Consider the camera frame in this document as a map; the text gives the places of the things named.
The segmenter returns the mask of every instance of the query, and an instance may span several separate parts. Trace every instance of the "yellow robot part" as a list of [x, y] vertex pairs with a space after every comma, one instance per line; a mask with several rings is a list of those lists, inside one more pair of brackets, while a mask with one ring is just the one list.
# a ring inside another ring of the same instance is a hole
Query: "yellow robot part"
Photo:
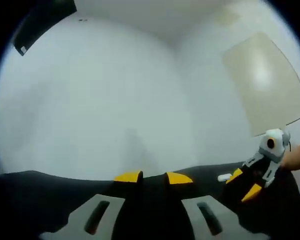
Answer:
[[128, 182], [128, 183], [136, 183], [138, 181], [138, 176], [141, 171], [136, 172], [126, 172], [120, 176], [115, 177], [115, 182]]
[[233, 179], [235, 179], [236, 177], [238, 177], [240, 174], [242, 174], [242, 171], [241, 171], [240, 168], [238, 168], [237, 170], [234, 171], [233, 176], [231, 176], [230, 179], [228, 181], [226, 181], [225, 183], [228, 184]]
[[258, 193], [261, 191], [262, 187], [258, 184], [254, 184], [250, 191], [242, 198], [241, 202], [245, 202], [247, 200], [253, 199], [255, 196], [258, 195]]
[[186, 175], [175, 173], [175, 172], [167, 172], [166, 173], [169, 178], [170, 184], [188, 184], [193, 183], [191, 178], [187, 177]]

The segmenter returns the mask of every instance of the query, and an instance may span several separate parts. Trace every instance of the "hand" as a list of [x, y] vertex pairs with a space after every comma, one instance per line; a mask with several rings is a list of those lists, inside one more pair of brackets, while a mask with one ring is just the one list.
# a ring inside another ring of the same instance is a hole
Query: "hand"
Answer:
[[281, 166], [290, 171], [300, 170], [300, 146], [285, 152]]

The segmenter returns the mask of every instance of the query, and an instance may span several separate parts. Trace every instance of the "beige poster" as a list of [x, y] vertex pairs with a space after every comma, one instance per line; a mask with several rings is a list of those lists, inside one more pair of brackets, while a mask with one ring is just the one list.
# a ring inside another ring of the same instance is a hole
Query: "beige poster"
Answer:
[[300, 119], [300, 80], [288, 59], [262, 32], [223, 55], [253, 136]]

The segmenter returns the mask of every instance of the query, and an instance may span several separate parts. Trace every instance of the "white ceiling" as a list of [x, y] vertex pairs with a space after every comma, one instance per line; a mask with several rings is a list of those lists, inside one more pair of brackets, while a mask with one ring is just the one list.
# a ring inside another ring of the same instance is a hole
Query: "white ceiling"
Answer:
[[83, 16], [105, 18], [174, 42], [190, 26], [233, 0], [74, 0]]

